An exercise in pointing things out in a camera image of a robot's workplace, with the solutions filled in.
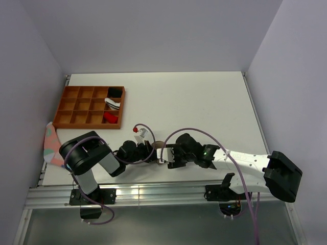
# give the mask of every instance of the wooden tray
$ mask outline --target wooden tray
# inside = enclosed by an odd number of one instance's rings
[[[56,129],[120,129],[124,109],[125,88],[110,86],[123,92],[119,110],[111,110],[104,99],[107,86],[66,86],[62,94],[53,125]],[[105,112],[118,116],[116,124],[110,124],[103,117]]]

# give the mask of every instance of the pink sock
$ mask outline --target pink sock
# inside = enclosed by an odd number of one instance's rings
[[[56,129],[53,127],[52,122],[46,126],[45,138],[44,138],[44,151],[43,157],[47,163],[52,163],[59,167],[64,167],[63,159],[59,154],[59,148],[61,144],[56,134]]]

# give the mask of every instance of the gray floor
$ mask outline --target gray floor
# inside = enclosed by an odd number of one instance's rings
[[[254,244],[249,212],[225,220],[217,203],[125,207],[115,212],[111,223],[88,226],[80,222],[79,209],[34,210],[24,244]],[[260,203],[258,222],[261,244],[297,244],[284,203]]]

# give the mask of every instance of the tabletop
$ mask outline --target tabletop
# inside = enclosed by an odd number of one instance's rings
[[[180,128],[197,128],[218,139],[227,149],[266,154],[259,125],[242,73],[233,72],[153,72],[73,74],[70,86],[124,86],[126,90],[122,126],[119,130],[96,130],[111,149],[125,140],[134,140],[133,127],[148,125],[156,140]],[[91,130],[57,129],[63,144]],[[201,144],[213,143],[207,136],[187,131]],[[173,136],[174,143],[183,132]],[[168,169],[167,165],[129,165],[112,178],[98,164],[93,168],[98,183],[138,184],[180,181],[222,180],[224,170],[203,169],[194,163]],[[48,164],[43,185],[71,185],[72,177],[60,167]]]

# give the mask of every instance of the brown wooden box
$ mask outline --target brown wooden box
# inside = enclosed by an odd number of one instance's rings
[[[104,99],[109,86],[66,86],[56,112],[53,125],[56,129],[120,129],[124,109],[125,88],[120,89],[121,98],[111,98],[120,102],[119,110],[111,110]],[[105,112],[118,116],[117,124],[110,124],[103,117]]]

